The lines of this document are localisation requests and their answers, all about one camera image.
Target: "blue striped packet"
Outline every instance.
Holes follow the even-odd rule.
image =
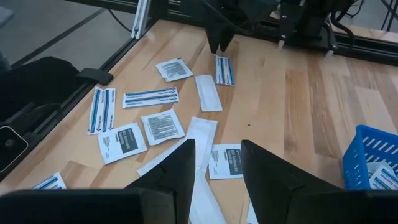
[[[65,185],[61,174],[59,172],[47,177],[45,180],[41,181],[39,184],[33,186],[33,189],[36,190],[57,190],[57,189],[66,189],[67,186]]]
[[[123,95],[123,108],[135,108],[140,106],[162,105],[178,103],[180,97],[176,87],[161,90],[142,91],[137,93],[125,93]]]
[[[116,89],[95,87],[91,102],[88,134],[104,133],[113,129]]]
[[[381,165],[372,175],[369,183],[374,190],[398,190],[397,176],[384,165]]]
[[[216,56],[216,84],[235,85],[234,73],[232,71],[232,61],[228,57]]]

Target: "light wood surface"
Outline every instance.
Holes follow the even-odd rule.
[[[306,171],[342,186],[340,159],[358,124],[398,128],[398,68],[236,36],[231,57],[236,85],[217,86],[222,112],[202,113],[193,77],[166,83],[155,64],[181,57],[195,75],[214,74],[203,29],[159,21],[110,71],[116,88],[115,127],[174,108],[186,131],[192,116],[218,121],[214,144],[250,139]],[[122,109],[123,93],[176,86],[180,103]],[[123,188],[138,168],[176,139],[104,166],[96,136],[87,135],[93,91],[0,183],[0,193],[30,188],[61,172],[68,188]],[[211,180],[228,223],[246,223],[243,179]]]

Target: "packet with blue stripes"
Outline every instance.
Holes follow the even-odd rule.
[[[47,177],[45,180],[41,181],[39,184],[33,186],[33,189],[43,190],[43,189],[51,189],[51,190],[58,190],[58,189],[66,189],[67,186],[63,182],[61,174],[59,172]]]
[[[216,56],[216,84],[235,85],[232,61],[228,57]]]
[[[103,90],[95,87],[93,101],[91,102],[88,134],[99,134],[113,129],[115,98],[115,88]]]
[[[179,101],[177,88],[171,87],[161,90],[125,93],[123,95],[123,108],[162,105],[166,103],[178,103]]]

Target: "alcohol prep pad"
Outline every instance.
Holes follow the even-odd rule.
[[[173,138],[185,136],[174,109],[141,117],[145,133],[151,146]]]

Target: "long white packet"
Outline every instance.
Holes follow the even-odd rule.
[[[168,148],[166,151],[160,153],[157,157],[153,160],[147,162],[143,165],[140,169],[137,170],[137,173],[142,177],[144,174],[148,173],[151,169],[153,169],[157,164],[160,164],[167,156],[169,156],[174,150],[182,145],[185,142],[185,138],[179,140],[175,143],[172,147]]]
[[[155,159],[137,170],[140,176],[143,176],[162,162],[176,148],[181,146],[186,139],[195,140],[195,183],[193,187],[190,220],[192,224],[205,224],[207,220],[210,223],[224,224],[226,223],[221,212],[220,206],[214,198],[213,192],[208,185],[205,174],[210,157],[211,148],[216,134],[217,121],[192,117],[187,135],[184,139],[179,140],[168,150],[159,154]]]
[[[204,175],[195,176],[189,219],[191,224],[226,224],[220,206]]]
[[[200,98],[200,107],[203,112],[222,111],[220,98],[216,85],[211,75],[198,75],[195,77]]]
[[[207,164],[209,161],[211,148],[213,146],[214,137],[216,134],[217,121],[210,121],[206,119],[192,117],[191,123],[188,127],[187,135],[184,139],[179,140],[168,150],[159,154],[156,158],[149,161],[137,170],[139,175],[144,175],[157,164],[162,162],[168,155],[170,155],[176,148],[178,148],[186,139],[195,140],[195,168],[200,171],[201,175],[206,174]]]

